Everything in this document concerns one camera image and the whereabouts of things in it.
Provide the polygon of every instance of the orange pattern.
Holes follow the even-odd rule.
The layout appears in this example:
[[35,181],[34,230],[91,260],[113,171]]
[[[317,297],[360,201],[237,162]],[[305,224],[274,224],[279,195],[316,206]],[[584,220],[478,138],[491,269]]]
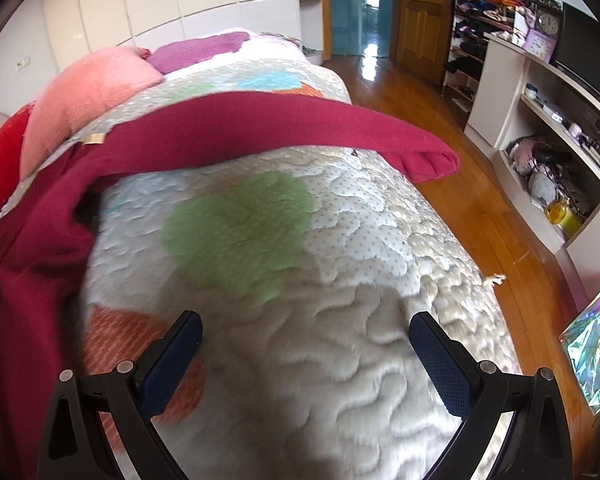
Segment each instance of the orange pattern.
[[300,88],[292,88],[291,90],[274,90],[274,94],[295,94],[309,95],[311,97],[320,97],[324,99],[324,94],[307,83],[302,83]]
[[[167,332],[169,326],[169,323],[149,314],[96,305],[84,339],[82,361],[86,373],[91,375],[110,372],[124,359],[136,360],[151,341]],[[202,356],[198,354],[193,358],[167,408],[152,420],[169,424],[181,421],[200,402],[204,383]],[[111,414],[101,413],[101,418],[111,447],[122,449]]]

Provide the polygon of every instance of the red blanket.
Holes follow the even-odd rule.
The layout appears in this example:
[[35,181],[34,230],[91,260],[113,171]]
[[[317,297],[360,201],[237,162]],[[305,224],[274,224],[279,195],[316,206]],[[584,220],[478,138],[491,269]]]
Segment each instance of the red blanket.
[[62,339],[62,306],[80,291],[94,235],[75,209],[122,176],[195,168],[309,144],[376,150],[412,182],[454,173],[437,137],[347,104],[263,92],[214,94],[119,124],[100,146],[74,147],[43,170],[0,220],[0,460],[33,478],[58,374],[79,367]]

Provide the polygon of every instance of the metal screw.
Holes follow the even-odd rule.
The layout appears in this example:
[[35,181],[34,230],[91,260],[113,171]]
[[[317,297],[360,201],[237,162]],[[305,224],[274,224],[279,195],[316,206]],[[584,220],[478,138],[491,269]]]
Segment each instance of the metal screw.
[[486,374],[494,374],[498,367],[493,364],[491,361],[481,361],[480,362],[480,370],[482,370]]
[[65,383],[67,382],[69,379],[71,379],[74,376],[74,373],[71,370],[62,370],[60,372],[60,377],[59,379]]
[[554,373],[549,370],[549,368],[540,368],[540,375],[542,375],[542,378],[546,379],[547,381],[552,381],[554,379]]
[[116,366],[116,370],[120,374],[128,374],[133,369],[134,369],[133,361],[120,361],[118,363],[118,366]]

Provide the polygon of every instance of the black bracket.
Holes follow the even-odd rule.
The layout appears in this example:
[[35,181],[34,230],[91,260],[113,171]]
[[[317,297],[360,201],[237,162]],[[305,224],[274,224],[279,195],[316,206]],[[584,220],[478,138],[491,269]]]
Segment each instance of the black bracket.
[[426,480],[469,480],[506,412],[513,418],[488,479],[573,478],[567,418],[551,370],[520,376],[478,363],[428,312],[413,316],[409,339],[447,411],[462,418]]
[[109,412],[142,480],[187,480],[150,418],[167,407],[202,334],[200,316],[187,310],[135,363],[85,378],[62,372],[42,434],[38,478],[124,479],[98,415]]
[[[571,480],[571,444],[554,374],[506,374],[476,362],[430,314],[411,319],[409,338],[446,408],[462,423],[426,480],[470,480],[500,415],[513,412],[490,480]],[[39,480],[123,479],[98,412],[109,412],[142,480],[187,480],[150,418],[161,413],[202,342],[202,321],[184,312],[137,362],[107,374],[60,374],[38,457]]]

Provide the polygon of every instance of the clock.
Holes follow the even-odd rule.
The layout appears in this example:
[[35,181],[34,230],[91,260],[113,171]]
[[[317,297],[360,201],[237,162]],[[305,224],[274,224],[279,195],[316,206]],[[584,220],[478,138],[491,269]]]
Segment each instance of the clock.
[[554,40],[554,38],[549,38],[533,29],[526,35],[525,44],[522,48],[530,54],[538,56],[540,59],[549,63],[551,61],[551,56],[554,53],[556,43],[557,41]]
[[560,32],[560,20],[548,12],[540,12],[536,19],[536,29],[550,38],[556,38]]
[[534,3],[536,6],[536,26],[534,28],[545,36],[557,40],[562,24],[562,9],[545,5],[542,2]]

